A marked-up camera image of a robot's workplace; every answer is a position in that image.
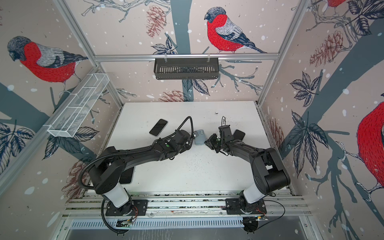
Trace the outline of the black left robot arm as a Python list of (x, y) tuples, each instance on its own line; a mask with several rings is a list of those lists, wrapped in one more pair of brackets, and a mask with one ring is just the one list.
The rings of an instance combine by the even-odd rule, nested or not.
[(171, 136), (155, 140), (152, 145), (133, 149), (116, 150), (109, 147), (87, 168), (93, 187), (98, 195), (103, 195), (119, 208), (128, 202), (128, 194), (121, 187), (122, 174), (138, 165), (173, 159), (189, 150), (194, 134), (177, 130)]

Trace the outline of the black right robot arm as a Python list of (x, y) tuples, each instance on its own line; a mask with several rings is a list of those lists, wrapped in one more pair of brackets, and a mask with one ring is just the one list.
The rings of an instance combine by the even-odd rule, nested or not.
[(205, 145), (216, 153), (238, 157), (251, 166), (254, 183), (241, 191), (239, 203), (243, 212), (248, 213), (264, 197), (291, 184), (283, 161), (274, 148), (261, 149), (243, 142), (245, 133), (232, 133), (229, 125), (219, 127), (219, 134), (211, 135)]

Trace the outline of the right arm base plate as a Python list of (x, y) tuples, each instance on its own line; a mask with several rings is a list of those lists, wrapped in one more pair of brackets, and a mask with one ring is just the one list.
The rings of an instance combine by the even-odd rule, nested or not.
[(267, 210), (263, 200), (249, 204), (245, 199), (225, 199), (225, 210), (228, 215), (266, 215)]

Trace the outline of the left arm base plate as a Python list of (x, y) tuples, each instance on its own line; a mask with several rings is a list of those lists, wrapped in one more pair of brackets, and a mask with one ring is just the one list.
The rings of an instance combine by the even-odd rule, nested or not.
[(148, 200), (130, 200), (120, 208), (115, 207), (113, 203), (108, 202), (106, 216), (120, 217), (120, 216), (145, 216)]

